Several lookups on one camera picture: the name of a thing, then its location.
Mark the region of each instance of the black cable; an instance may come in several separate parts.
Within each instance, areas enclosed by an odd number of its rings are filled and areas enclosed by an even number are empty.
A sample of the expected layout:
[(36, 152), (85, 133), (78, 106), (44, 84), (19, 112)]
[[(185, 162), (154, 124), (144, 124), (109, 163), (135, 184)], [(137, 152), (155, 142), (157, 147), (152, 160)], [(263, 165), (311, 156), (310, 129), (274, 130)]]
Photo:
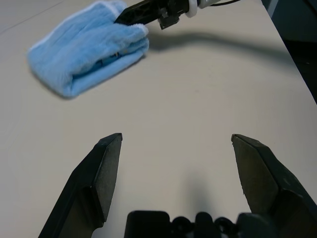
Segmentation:
[(221, 2), (221, 3), (216, 3), (216, 4), (213, 4), (213, 5), (210, 5), (210, 6), (224, 6), (224, 5), (228, 5), (228, 4), (235, 3), (235, 2), (237, 2), (237, 1), (240, 1), (240, 0), (226, 1), (226, 2)]

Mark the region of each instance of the dark floor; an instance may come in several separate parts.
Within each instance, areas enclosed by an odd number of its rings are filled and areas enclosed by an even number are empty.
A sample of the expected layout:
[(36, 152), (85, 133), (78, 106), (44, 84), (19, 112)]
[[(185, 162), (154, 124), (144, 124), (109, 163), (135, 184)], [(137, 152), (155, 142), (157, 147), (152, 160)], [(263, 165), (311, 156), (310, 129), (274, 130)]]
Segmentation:
[(284, 44), (317, 103), (317, 43), (284, 40)]

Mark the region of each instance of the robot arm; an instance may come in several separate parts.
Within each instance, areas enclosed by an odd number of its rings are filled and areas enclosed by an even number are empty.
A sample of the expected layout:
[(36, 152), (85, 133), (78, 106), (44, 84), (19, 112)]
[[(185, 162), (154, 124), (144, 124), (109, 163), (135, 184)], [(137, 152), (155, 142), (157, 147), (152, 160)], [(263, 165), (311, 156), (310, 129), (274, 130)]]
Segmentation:
[(165, 29), (179, 21), (181, 14), (193, 17), (197, 8), (207, 6), (227, 5), (239, 0), (219, 3), (220, 0), (144, 0), (125, 9), (116, 19), (115, 23), (133, 25), (137, 23), (148, 24), (158, 19), (161, 29)]

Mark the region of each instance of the folded towel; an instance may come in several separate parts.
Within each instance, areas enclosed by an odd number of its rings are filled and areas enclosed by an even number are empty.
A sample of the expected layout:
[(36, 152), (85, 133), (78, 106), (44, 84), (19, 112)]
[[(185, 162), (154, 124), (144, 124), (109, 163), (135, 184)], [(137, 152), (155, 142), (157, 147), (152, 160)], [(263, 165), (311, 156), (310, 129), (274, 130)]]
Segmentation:
[(67, 98), (109, 79), (149, 48), (142, 24), (114, 24), (122, 1), (98, 1), (62, 21), (28, 52), (34, 74)]

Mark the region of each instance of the beige tabletop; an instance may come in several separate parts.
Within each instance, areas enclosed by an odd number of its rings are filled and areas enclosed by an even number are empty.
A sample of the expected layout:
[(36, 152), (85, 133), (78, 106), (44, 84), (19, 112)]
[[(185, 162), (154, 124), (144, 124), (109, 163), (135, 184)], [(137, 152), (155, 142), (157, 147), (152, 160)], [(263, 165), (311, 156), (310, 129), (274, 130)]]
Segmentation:
[(269, 146), (317, 201), (317, 107), (260, 0), (199, 10), (164, 31), (149, 24), (143, 60), (63, 100), (25, 54), (89, 3), (65, 0), (0, 35), (0, 237), (37, 237), (73, 169), (114, 132), (117, 184), (95, 238), (123, 237), (136, 209), (191, 220), (248, 212), (233, 133)]

